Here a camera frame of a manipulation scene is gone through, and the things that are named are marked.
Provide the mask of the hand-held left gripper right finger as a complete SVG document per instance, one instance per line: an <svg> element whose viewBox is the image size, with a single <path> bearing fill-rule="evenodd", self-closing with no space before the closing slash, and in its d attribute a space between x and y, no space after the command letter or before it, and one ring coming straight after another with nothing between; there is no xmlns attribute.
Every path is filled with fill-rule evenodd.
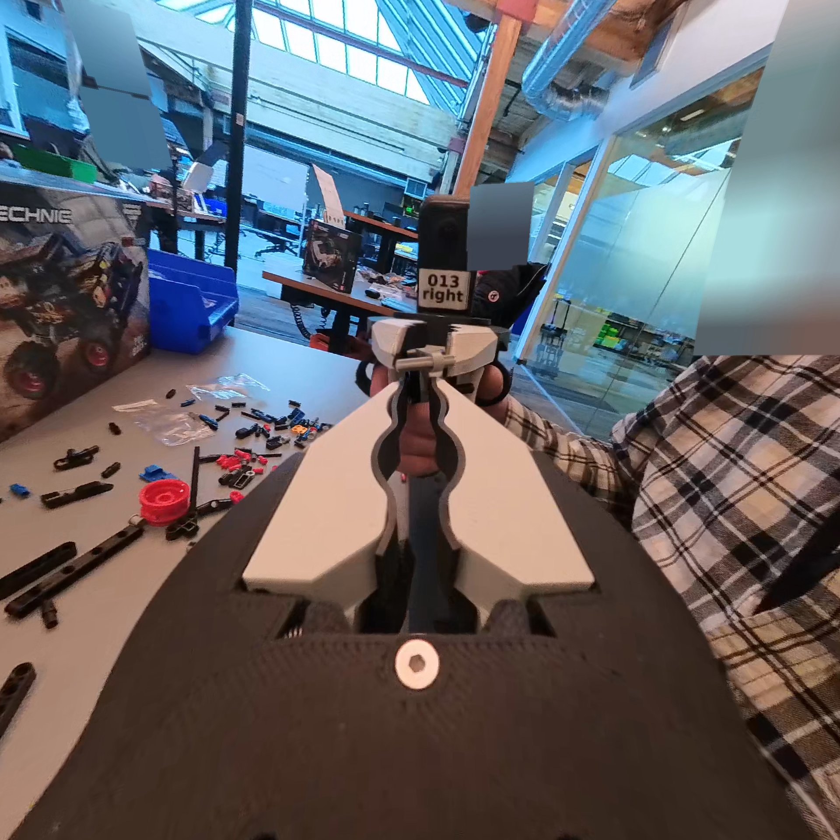
<svg viewBox="0 0 840 840"><path fill-rule="evenodd" d="M595 576L534 453L444 380L428 383L437 466L439 631L474 634L500 602L589 591Z"/></svg>

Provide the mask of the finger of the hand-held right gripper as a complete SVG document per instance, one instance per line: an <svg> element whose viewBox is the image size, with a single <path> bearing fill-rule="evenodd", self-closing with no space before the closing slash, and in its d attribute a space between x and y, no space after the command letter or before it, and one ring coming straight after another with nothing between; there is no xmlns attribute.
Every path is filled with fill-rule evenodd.
<svg viewBox="0 0 840 840"><path fill-rule="evenodd" d="M387 382L400 377L398 362L416 361L426 345L427 323L418 318L380 318L371 328L374 359L385 368Z"/></svg>
<svg viewBox="0 0 840 840"><path fill-rule="evenodd" d="M486 326L452 326L448 331L448 384L477 389L485 368L497 357L498 337Z"/></svg>

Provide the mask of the grey beam brick assembly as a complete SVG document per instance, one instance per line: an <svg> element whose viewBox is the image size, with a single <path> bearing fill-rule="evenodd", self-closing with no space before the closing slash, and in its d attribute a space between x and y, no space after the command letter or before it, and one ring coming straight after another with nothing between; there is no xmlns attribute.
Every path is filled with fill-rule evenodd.
<svg viewBox="0 0 840 840"><path fill-rule="evenodd" d="M439 348L410 350L404 358L397 359L395 372L403 382L408 403L426 403L432 378L445 373L455 362L453 354Z"/></svg>

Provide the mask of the grey desk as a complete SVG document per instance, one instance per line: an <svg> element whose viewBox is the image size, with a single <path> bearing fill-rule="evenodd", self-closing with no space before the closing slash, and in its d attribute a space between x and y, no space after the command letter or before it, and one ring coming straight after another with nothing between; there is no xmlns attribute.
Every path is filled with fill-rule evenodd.
<svg viewBox="0 0 840 840"><path fill-rule="evenodd" d="M126 525L138 510L141 470L158 465L188 479L193 448L167 447L112 407L154 399L221 375L250 375L269 387L263 406L289 399L337 423L363 402L352 360L241 329L204 353L155 350L150 356L2 445L2 574L60 543L79 553ZM27 499L9 486L27 487ZM184 556L149 528L141 540L57 598L59 624L2 615L2 679L30 662L36 679L2 737L1 837L9 838L74 749L122 646L145 607Z"/></svg>

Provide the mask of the person's right hand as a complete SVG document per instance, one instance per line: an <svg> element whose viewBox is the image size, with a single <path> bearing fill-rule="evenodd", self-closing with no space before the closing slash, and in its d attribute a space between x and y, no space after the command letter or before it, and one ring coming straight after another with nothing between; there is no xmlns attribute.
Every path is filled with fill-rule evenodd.
<svg viewBox="0 0 840 840"><path fill-rule="evenodd" d="M487 366L478 386L481 401L495 401L484 407L487 415L503 424L508 410L508 397L500 398L504 376L496 366ZM438 471L436 437L429 414L429 404L420 402L408 407L407 419L400 437L400 471L410 477L431 476Z"/></svg>

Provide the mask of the black wheeled cart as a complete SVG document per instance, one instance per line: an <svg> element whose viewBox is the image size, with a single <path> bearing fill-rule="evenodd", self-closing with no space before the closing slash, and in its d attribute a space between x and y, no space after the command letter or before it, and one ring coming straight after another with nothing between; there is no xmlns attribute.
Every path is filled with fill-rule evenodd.
<svg viewBox="0 0 840 840"><path fill-rule="evenodd" d="M561 294L554 296L550 318L539 331L539 342L532 363L533 370L541 377L554 379L560 372L570 309L570 299Z"/></svg>

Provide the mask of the black toy car box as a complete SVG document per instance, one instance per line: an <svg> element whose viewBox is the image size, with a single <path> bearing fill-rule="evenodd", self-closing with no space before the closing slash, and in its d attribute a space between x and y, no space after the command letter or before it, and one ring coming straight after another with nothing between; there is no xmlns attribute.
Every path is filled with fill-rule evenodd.
<svg viewBox="0 0 840 840"><path fill-rule="evenodd" d="M309 220L302 272L334 291L352 291L361 252L361 236L313 218Z"/></svg>

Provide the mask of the cardboard sheet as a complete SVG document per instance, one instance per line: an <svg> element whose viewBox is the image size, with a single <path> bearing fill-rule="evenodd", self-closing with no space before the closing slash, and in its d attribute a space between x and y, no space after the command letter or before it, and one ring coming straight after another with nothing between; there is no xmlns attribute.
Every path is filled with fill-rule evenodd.
<svg viewBox="0 0 840 840"><path fill-rule="evenodd" d="M322 221L333 227L345 229L345 213L333 176L316 164L312 164L311 168L322 195Z"/></svg>

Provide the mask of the clear plastic bag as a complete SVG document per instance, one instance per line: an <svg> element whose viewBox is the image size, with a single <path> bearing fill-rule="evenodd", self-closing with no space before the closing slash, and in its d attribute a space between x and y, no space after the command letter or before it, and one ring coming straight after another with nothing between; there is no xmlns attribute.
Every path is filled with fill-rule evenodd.
<svg viewBox="0 0 840 840"><path fill-rule="evenodd" d="M167 447L198 445L215 435L215 431L188 408L169 403L145 400L116 405L112 410Z"/></svg>
<svg viewBox="0 0 840 840"><path fill-rule="evenodd" d="M221 375L212 381L190 384L187 390L201 402L233 403L263 399L270 389L247 374Z"/></svg>

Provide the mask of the white board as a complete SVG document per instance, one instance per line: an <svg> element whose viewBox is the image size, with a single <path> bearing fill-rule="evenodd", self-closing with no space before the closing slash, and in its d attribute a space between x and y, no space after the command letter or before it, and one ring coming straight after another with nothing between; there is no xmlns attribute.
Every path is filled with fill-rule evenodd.
<svg viewBox="0 0 840 840"><path fill-rule="evenodd" d="M303 217L308 209L310 167L246 144L241 196L253 198L283 213Z"/></svg>

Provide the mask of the person's plaid shirt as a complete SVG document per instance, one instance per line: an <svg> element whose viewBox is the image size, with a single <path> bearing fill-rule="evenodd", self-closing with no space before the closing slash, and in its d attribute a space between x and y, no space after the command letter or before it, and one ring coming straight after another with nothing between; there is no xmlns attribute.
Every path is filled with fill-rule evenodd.
<svg viewBox="0 0 840 840"><path fill-rule="evenodd" d="M762 756L838 838L839 363L713 356L610 441L631 532L680 594Z"/></svg>

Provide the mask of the black toy truck box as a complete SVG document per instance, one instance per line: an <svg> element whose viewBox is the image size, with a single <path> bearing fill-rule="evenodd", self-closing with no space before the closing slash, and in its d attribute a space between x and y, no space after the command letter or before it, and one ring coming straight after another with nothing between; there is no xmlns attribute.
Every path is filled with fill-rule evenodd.
<svg viewBox="0 0 840 840"><path fill-rule="evenodd" d="M136 196L2 175L2 442L148 355L149 221Z"/></svg>

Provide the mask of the green crate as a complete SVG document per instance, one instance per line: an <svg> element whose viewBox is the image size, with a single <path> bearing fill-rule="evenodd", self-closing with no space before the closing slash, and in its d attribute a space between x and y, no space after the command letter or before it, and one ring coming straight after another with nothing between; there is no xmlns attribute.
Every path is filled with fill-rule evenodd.
<svg viewBox="0 0 840 840"><path fill-rule="evenodd" d="M77 161L19 143L12 146L12 151L15 160L33 172L66 177L88 184L93 184L98 179L97 168L84 161Z"/></svg>

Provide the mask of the silver air duct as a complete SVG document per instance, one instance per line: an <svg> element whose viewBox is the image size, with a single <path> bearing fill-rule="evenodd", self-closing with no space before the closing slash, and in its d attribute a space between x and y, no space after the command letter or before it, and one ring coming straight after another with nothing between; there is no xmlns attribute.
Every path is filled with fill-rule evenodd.
<svg viewBox="0 0 840 840"><path fill-rule="evenodd" d="M614 4L614 1L571 2L542 43L521 79L521 94L538 114L565 122L601 115L609 91L592 85L563 88L555 80Z"/></svg>

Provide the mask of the black steel post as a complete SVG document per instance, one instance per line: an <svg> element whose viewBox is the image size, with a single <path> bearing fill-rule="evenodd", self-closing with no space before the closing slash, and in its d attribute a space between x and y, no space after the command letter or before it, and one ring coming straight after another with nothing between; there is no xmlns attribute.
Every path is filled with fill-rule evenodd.
<svg viewBox="0 0 840 840"><path fill-rule="evenodd" d="M243 202L242 188L253 2L236 1L234 12L235 27L230 99L230 133L227 157L227 213L224 264L236 274L238 269L238 243Z"/></svg>

